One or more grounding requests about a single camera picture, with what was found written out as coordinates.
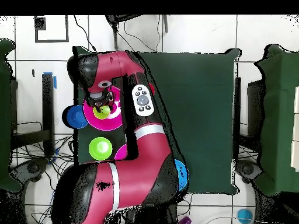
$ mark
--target chair leg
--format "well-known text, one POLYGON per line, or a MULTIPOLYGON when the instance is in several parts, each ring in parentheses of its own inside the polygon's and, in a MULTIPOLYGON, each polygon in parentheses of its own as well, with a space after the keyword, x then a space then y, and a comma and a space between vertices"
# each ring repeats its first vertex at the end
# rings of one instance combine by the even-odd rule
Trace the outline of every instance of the chair leg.
POLYGON ((163 15, 163 18, 164 18, 165 32, 168 33, 167 15, 163 15))
POLYGON ((117 45, 117 26, 116 24, 113 24, 113 37, 114 37, 114 49, 117 50, 118 49, 118 45, 117 45))

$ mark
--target purple object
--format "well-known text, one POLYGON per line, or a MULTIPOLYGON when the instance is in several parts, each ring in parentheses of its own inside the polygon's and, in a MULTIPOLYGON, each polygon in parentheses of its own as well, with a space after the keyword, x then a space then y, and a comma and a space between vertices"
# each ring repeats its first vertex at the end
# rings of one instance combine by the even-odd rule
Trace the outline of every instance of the purple object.
POLYGON ((179 224, 191 224, 191 219, 188 216, 185 216, 182 220, 179 221, 179 224))

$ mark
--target lime green bowl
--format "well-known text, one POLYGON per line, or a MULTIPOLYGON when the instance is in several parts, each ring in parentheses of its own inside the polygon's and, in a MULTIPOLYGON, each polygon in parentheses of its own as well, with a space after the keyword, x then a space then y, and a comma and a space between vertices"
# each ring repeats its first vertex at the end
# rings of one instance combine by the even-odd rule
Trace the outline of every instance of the lime green bowl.
POLYGON ((112 144, 104 137, 93 139, 88 149, 91 156, 96 160, 106 160, 112 154, 112 144))

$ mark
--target control panel buttons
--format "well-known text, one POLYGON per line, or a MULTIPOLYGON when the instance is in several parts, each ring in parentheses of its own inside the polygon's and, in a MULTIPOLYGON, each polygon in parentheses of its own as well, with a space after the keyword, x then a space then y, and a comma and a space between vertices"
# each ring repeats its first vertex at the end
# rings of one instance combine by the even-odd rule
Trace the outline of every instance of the control panel buttons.
POLYGON ((153 114, 154 105, 151 94, 145 85, 135 85, 132 89, 132 98, 137 115, 146 117, 153 114))
POLYGON ((137 104, 139 106, 145 106, 149 103, 150 101, 148 100, 148 97, 145 95, 141 95, 137 98, 137 104))

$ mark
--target green ball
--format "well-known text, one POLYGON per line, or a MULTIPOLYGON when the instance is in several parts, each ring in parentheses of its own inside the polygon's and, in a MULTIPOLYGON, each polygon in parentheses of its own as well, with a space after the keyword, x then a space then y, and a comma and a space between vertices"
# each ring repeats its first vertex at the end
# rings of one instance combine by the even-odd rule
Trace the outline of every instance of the green ball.
POLYGON ((109 106, 100 107, 100 113, 94 107, 93 114, 95 115, 96 118, 98 118, 100 120, 104 120, 105 118, 108 118, 108 116, 110 114, 110 107, 109 106))

